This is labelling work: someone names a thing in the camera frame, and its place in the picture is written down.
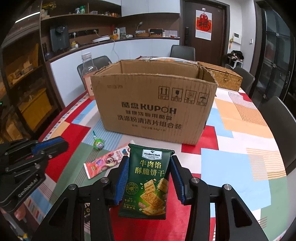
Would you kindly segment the plastic bottle orange drink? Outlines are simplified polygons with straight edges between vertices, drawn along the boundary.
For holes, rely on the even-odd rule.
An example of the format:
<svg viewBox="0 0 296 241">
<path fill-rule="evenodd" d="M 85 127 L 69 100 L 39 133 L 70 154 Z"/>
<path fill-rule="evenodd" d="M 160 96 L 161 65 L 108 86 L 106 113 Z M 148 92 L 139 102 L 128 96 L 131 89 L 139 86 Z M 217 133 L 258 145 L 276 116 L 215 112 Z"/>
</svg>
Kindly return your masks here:
<svg viewBox="0 0 296 241">
<path fill-rule="evenodd" d="M 92 82 L 91 76 L 98 70 L 97 67 L 94 65 L 92 54 L 90 52 L 82 54 L 82 77 L 86 86 L 86 89 L 89 94 L 89 98 L 91 100 L 95 100 L 94 92 L 92 89 Z"/>
</svg>

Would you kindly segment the green beef cracker packet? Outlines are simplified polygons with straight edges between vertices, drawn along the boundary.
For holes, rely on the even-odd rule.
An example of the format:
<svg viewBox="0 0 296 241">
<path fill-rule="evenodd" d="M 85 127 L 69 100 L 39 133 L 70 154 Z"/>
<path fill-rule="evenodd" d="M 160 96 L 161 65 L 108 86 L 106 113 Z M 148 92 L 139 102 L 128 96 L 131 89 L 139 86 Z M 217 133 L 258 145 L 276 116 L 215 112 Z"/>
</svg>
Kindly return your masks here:
<svg viewBox="0 0 296 241">
<path fill-rule="evenodd" d="M 118 215 L 166 219 L 169 164 L 174 150 L 129 144 L 129 173 Z"/>
</svg>

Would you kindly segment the woven wicker box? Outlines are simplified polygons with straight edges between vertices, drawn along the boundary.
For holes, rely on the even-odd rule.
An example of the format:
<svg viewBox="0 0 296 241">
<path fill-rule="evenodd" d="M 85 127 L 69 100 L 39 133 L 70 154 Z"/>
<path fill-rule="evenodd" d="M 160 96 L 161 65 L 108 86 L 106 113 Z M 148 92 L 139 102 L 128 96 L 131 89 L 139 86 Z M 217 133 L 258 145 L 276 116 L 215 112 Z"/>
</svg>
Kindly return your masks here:
<svg viewBox="0 0 296 241">
<path fill-rule="evenodd" d="M 198 61 L 198 64 L 208 69 L 216 79 L 220 88 L 239 91 L 242 83 L 242 77 L 233 70 L 225 67 Z"/>
</svg>

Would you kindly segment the dark grey dining chair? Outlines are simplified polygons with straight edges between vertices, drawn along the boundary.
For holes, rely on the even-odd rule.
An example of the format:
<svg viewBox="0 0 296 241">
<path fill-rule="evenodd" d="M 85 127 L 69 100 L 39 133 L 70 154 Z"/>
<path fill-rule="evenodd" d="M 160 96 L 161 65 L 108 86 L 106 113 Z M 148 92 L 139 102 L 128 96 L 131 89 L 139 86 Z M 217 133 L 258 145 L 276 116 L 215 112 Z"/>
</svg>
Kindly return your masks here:
<svg viewBox="0 0 296 241">
<path fill-rule="evenodd" d="M 280 150 L 286 173 L 295 169 L 296 122 L 286 105 L 273 96 L 259 108 Z"/>
</svg>

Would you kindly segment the dark wooden shelf unit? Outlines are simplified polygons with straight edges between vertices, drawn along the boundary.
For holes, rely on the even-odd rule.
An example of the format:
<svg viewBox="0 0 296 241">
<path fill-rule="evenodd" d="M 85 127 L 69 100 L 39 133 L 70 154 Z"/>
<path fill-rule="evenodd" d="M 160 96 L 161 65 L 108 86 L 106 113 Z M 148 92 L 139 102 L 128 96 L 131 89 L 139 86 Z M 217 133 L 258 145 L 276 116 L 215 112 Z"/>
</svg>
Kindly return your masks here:
<svg viewBox="0 0 296 241">
<path fill-rule="evenodd" d="M 38 139 L 59 112 L 39 17 L 15 23 L 1 45 L 1 143 Z"/>
</svg>

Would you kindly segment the grey chair behind bottle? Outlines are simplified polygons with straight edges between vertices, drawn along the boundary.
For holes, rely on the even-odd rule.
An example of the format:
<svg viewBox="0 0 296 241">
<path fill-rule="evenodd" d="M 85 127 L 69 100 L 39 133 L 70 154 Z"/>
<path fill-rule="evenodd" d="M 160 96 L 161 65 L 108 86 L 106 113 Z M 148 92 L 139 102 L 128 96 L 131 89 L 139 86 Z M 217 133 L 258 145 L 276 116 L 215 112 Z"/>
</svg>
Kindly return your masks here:
<svg viewBox="0 0 296 241">
<path fill-rule="evenodd" d="M 94 63 L 94 66 L 99 70 L 103 67 L 110 65 L 112 61 L 107 56 L 100 56 L 93 59 L 93 63 Z M 81 80 L 83 80 L 82 70 L 83 70 L 83 64 L 78 65 L 77 71 L 79 73 Z"/>
</svg>

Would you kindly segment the black wall appliance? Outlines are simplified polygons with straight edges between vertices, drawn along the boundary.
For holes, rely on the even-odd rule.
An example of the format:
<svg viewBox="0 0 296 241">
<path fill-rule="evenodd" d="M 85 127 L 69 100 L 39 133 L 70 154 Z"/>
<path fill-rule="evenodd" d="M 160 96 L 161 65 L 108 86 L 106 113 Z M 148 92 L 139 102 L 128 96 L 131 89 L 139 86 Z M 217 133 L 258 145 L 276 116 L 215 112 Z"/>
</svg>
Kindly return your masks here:
<svg viewBox="0 0 296 241">
<path fill-rule="evenodd" d="M 67 25 L 60 25 L 50 29 L 50 39 L 53 52 L 70 47 L 69 33 Z"/>
</svg>

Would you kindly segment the long pink candy packet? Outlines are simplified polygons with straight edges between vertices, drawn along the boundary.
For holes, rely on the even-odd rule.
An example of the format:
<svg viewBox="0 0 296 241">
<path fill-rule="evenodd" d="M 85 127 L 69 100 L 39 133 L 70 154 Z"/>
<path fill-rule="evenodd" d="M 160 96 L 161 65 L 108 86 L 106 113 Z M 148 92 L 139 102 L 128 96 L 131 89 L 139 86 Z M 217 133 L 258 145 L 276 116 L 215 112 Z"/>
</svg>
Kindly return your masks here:
<svg viewBox="0 0 296 241">
<path fill-rule="evenodd" d="M 129 143 L 126 143 L 114 151 L 108 152 L 107 154 L 96 158 L 90 163 L 84 163 L 87 178 L 92 179 L 100 173 L 119 164 L 124 156 L 129 157 L 130 147 L 128 144 Z"/>
</svg>

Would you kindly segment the dark wooden door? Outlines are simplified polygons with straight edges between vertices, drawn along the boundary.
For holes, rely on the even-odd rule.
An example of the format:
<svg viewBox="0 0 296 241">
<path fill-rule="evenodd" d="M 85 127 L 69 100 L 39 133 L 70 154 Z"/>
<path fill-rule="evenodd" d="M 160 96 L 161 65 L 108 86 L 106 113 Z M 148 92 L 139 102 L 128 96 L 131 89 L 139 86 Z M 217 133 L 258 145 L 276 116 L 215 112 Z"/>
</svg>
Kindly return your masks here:
<svg viewBox="0 0 296 241">
<path fill-rule="evenodd" d="M 195 49 L 196 61 L 221 66 L 227 55 L 230 6 L 220 1 L 182 2 L 182 44 Z"/>
</svg>

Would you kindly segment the red fu poster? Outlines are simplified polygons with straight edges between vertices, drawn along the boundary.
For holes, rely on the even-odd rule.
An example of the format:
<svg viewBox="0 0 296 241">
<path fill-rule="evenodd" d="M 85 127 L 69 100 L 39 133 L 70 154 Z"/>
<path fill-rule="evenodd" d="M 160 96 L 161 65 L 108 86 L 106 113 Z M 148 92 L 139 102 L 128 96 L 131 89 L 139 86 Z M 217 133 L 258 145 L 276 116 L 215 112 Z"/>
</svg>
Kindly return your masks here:
<svg viewBox="0 0 296 241">
<path fill-rule="evenodd" d="M 212 13 L 196 10 L 196 38 L 210 41 L 212 38 L 212 25 Z"/>
</svg>

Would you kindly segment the brown cardboard box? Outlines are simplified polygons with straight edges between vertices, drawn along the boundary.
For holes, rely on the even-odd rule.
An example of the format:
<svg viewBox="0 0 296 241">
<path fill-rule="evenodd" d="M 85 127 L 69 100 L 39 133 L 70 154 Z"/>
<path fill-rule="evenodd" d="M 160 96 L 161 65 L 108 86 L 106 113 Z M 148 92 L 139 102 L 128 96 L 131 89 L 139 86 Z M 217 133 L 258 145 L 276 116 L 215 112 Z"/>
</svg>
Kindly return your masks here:
<svg viewBox="0 0 296 241">
<path fill-rule="evenodd" d="M 91 77 L 106 130 L 195 145 L 218 87 L 199 64 L 121 60 Z"/>
</svg>

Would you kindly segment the green lollipop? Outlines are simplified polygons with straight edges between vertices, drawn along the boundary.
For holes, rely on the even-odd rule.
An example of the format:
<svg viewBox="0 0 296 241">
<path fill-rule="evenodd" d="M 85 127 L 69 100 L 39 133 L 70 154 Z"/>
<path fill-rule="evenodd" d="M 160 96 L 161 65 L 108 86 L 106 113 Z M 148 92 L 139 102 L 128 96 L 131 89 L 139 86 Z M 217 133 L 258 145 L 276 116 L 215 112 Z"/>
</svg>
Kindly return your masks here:
<svg viewBox="0 0 296 241">
<path fill-rule="evenodd" d="M 93 133 L 93 138 L 94 138 L 93 148 L 98 151 L 102 150 L 104 148 L 105 141 L 101 138 L 98 138 L 95 131 L 93 131 L 92 133 Z"/>
</svg>

